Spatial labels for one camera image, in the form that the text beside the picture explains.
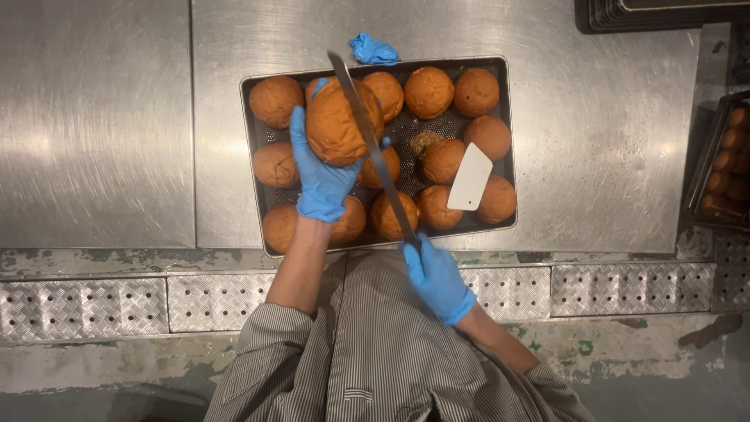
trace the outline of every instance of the forearm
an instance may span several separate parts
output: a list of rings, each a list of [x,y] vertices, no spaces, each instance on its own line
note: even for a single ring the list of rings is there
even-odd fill
[[[539,363],[526,346],[493,321],[477,303],[455,326],[478,344],[498,354],[520,374],[529,372]]]
[[[266,303],[299,309],[308,315],[313,313],[332,227],[333,223],[299,216]]]

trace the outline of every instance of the dark tray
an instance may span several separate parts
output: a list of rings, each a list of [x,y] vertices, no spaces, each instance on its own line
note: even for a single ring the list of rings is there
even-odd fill
[[[377,71],[389,72],[395,76],[398,82],[403,86],[409,78],[409,75],[423,66],[434,66],[435,68],[442,69],[451,79],[453,79],[454,82],[464,72],[464,68],[484,68],[497,77],[497,82],[500,86],[500,100],[490,114],[498,116],[508,125],[508,129],[511,131],[511,148],[503,159],[494,163],[492,174],[505,177],[511,185],[513,185],[513,189],[515,189],[515,169],[513,165],[513,143],[515,142],[515,139],[513,139],[513,130],[511,127],[508,63],[503,57],[493,56],[460,59],[413,60],[399,62],[394,66],[354,66],[349,68],[349,72],[353,78],[359,79]],[[297,80],[304,90],[309,82],[315,78],[334,76],[334,73],[333,70],[325,70],[295,72],[285,75]],[[255,154],[259,148],[268,143],[290,140],[288,130],[280,131],[264,125],[255,117],[255,115],[253,115],[253,112],[250,110],[249,104],[247,103],[250,90],[253,86],[269,76],[273,75],[246,77],[240,82],[242,109],[245,116],[247,143],[250,147],[251,161],[253,154]],[[409,112],[406,105],[404,105],[403,108],[403,112],[396,117],[396,119],[385,125],[386,127],[383,136],[391,138],[391,145],[394,147],[401,160],[401,172],[398,179],[395,181],[396,189],[409,195],[414,201],[416,201],[419,193],[428,186],[433,185],[433,183],[427,180],[422,173],[421,163],[414,155],[410,146],[411,139],[423,130],[431,130],[445,138],[454,137],[463,140],[464,131],[472,119],[461,115],[453,104],[451,104],[442,115],[432,120],[420,120]],[[299,186],[290,189],[272,188],[263,185],[256,177],[253,178],[253,186],[258,206],[258,215],[261,222],[263,221],[263,217],[266,216],[266,212],[271,209],[271,207],[282,203],[296,203],[299,194],[302,192]],[[382,189],[370,189],[359,184],[355,185],[352,195],[357,197],[364,204],[365,210],[367,211],[367,227],[365,227],[362,234],[352,242],[343,245],[331,244],[328,248],[329,252],[397,243],[377,235],[370,222],[370,209],[375,198],[380,195],[382,191]],[[422,222],[419,223],[417,230],[424,231],[430,238],[448,237],[511,228],[515,226],[516,220],[518,219],[517,211],[509,219],[495,225],[490,225],[476,217],[474,212],[466,211],[463,214],[461,221],[451,230],[436,231],[427,227],[427,225],[424,225]],[[265,241],[263,242],[263,249],[266,254],[273,258],[282,256],[282,254],[272,249]]]
[[[695,225],[700,225],[731,233],[750,232],[748,217],[731,219],[724,216],[707,216],[701,211],[701,199],[706,190],[706,181],[712,173],[713,159],[719,153],[722,135],[729,129],[729,113],[737,107],[750,107],[750,91],[721,97],[709,130],[706,144],[698,159],[688,194],[682,204],[682,217]]]

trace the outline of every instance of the sleeve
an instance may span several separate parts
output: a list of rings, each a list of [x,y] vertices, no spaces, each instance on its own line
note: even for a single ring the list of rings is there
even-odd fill
[[[262,303],[239,335],[237,356],[216,387],[205,422],[265,420],[290,391],[313,320],[297,309]]]
[[[581,399],[546,363],[534,366],[524,378],[536,389],[556,417],[564,422],[594,422]]]

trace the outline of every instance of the tray of buns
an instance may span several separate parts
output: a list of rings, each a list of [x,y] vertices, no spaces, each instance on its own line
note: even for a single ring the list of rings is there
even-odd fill
[[[750,231],[750,91],[721,98],[682,216],[722,231]]]
[[[508,63],[502,56],[359,65],[349,73],[376,137],[390,139],[383,156],[417,231],[435,238],[516,224]],[[319,78],[328,83],[313,95]],[[246,77],[240,83],[264,250],[271,257],[283,256],[289,245],[302,192],[289,133],[296,105],[306,109],[308,144],[322,161],[343,167],[365,158],[328,251],[401,240],[340,87],[332,69]],[[492,174],[476,211],[448,209],[469,143],[493,162]]]

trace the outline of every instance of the person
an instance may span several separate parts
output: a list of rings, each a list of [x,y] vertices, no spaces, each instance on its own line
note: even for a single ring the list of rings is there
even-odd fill
[[[343,282],[316,306],[331,228],[362,163],[322,163],[304,117],[294,109],[289,128],[302,185],[297,228],[205,421],[593,420],[424,234],[421,251],[350,254]]]

